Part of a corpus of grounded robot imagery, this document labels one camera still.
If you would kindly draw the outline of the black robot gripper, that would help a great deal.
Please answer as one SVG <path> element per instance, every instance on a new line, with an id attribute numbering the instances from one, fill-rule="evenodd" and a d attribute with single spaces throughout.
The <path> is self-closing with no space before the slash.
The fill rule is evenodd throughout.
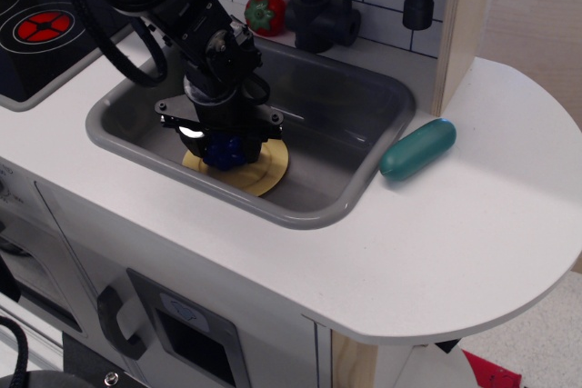
<path id="1" fill-rule="evenodd" d="M 239 85 L 208 92 L 185 78 L 184 92 L 156 102 L 155 110 L 164 126 L 176 128 L 192 155 L 206 157 L 210 132 L 238 134 L 243 136 L 245 162 L 252 164 L 264 143 L 282 137 L 284 116 L 267 104 L 269 97 L 269 84 L 256 74 Z"/>

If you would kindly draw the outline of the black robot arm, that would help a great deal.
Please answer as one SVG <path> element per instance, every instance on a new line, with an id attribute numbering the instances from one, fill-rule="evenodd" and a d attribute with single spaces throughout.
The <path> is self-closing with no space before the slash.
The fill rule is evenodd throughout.
<path id="1" fill-rule="evenodd" d="M 256 162 L 262 145 L 280 138 L 283 116 L 267 105 L 269 85 L 255 72 L 262 54 L 247 26 L 218 0 L 105 1 L 128 16 L 155 62 L 155 75 L 146 74 L 117 48 L 87 0 L 71 0 L 86 31 L 127 79 L 156 87 L 167 78 L 167 61 L 154 30 L 179 50 L 184 92 L 156 103 L 156 112 L 193 155 L 226 171 Z"/>

